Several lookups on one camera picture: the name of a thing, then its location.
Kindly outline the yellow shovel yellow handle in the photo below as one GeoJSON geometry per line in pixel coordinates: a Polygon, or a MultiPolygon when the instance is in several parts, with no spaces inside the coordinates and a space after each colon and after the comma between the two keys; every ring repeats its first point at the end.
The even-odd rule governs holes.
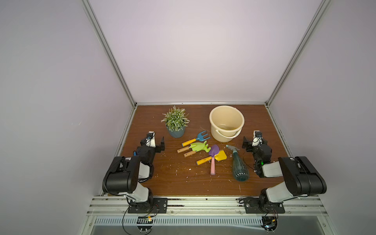
{"type": "MultiPolygon", "coordinates": [[[[197,165],[201,165],[203,163],[206,163],[208,161],[210,161],[212,159],[212,157],[206,157],[206,158],[203,158],[203,159],[200,159],[196,162],[197,165]]],[[[219,151],[218,154],[216,154],[214,156],[214,159],[217,160],[217,161],[223,161],[223,160],[226,160],[227,159],[227,155],[226,153],[224,152],[224,150],[221,150],[219,151]]]]}

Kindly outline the purple shovel pink handle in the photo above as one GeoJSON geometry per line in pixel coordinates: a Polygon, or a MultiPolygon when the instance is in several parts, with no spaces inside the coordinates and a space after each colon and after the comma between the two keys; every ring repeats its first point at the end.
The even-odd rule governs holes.
{"type": "Polygon", "coordinates": [[[219,151],[218,145],[213,145],[209,151],[209,155],[211,156],[211,175],[215,175],[215,155],[217,155],[219,151]]]}

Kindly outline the green rake wooden handle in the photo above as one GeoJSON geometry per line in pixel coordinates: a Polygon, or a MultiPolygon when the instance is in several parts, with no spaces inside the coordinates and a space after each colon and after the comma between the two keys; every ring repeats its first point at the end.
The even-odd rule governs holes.
{"type": "Polygon", "coordinates": [[[191,151],[188,152],[188,153],[185,153],[184,157],[192,156],[192,155],[194,155],[194,154],[196,154],[197,152],[200,152],[200,151],[205,151],[205,152],[208,153],[211,150],[211,148],[207,144],[207,141],[204,141],[203,143],[202,142],[192,143],[189,146],[189,149],[191,149],[191,151]]]}

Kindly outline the blue rake yellow handle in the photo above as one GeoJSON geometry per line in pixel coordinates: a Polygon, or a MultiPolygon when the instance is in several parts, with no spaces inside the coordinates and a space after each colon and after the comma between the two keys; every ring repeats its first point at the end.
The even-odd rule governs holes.
{"type": "Polygon", "coordinates": [[[207,133],[207,131],[202,131],[202,132],[198,133],[198,135],[195,139],[191,139],[189,141],[182,143],[182,147],[186,147],[186,146],[194,143],[195,141],[204,142],[208,139],[210,139],[210,137],[209,137],[209,134],[207,133]]]}

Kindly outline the green trowel wooden handle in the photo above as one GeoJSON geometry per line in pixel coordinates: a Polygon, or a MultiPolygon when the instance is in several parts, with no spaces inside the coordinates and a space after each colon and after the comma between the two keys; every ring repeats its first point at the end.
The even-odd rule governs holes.
{"type": "Polygon", "coordinates": [[[195,143],[190,144],[189,146],[186,146],[177,150],[177,153],[188,151],[189,149],[191,149],[192,151],[198,152],[198,151],[203,150],[205,147],[206,147],[205,143],[195,142],[195,143]]]}

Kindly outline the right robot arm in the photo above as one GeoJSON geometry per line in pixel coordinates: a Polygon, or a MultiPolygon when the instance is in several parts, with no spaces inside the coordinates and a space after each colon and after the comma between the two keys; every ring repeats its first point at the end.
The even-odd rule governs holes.
{"type": "Polygon", "coordinates": [[[266,207],[281,206],[284,201],[300,196],[324,194],[327,184],[309,159],[302,157],[280,157],[272,162],[272,148],[262,138],[260,132],[252,139],[243,138],[242,148],[251,152],[254,158],[254,172],[260,178],[283,177],[278,185],[263,189],[256,205],[266,207]]]}

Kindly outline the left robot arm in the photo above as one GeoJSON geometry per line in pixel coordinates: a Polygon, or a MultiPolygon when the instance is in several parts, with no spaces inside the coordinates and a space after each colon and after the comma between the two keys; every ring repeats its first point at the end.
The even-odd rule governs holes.
{"type": "Polygon", "coordinates": [[[161,139],[157,145],[155,133],[149,132],[140,144],[133,156],[117,156],[113,159],[103,178],[102,190],[107,194],[126,197],[129,205],[139,211],[149,211],[154,207],[153,194],[142,182],[153,177],[154,158],[165,150],[165,141],[161,139]]]}

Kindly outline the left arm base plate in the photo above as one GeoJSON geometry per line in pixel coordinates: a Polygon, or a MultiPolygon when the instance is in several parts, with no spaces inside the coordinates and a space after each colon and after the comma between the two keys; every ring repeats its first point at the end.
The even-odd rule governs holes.
{"type": "Polygon", "coordinates": [[[152,198],[142,203],[130,202],[128,213],[148,214],[148,213],[162,213],[167,212],[168,199],[167,198],[152,198]]]}

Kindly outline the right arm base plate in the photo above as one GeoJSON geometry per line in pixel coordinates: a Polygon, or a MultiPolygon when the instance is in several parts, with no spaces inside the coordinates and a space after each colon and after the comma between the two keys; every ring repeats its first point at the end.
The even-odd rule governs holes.
{"type": "Polygon", "coordinates": [[[238,203],[244,206],[246,213],[280,214],[286,212],[282,203],[271,203],[263,198],[243,197],[238,199],[238,203]]]}

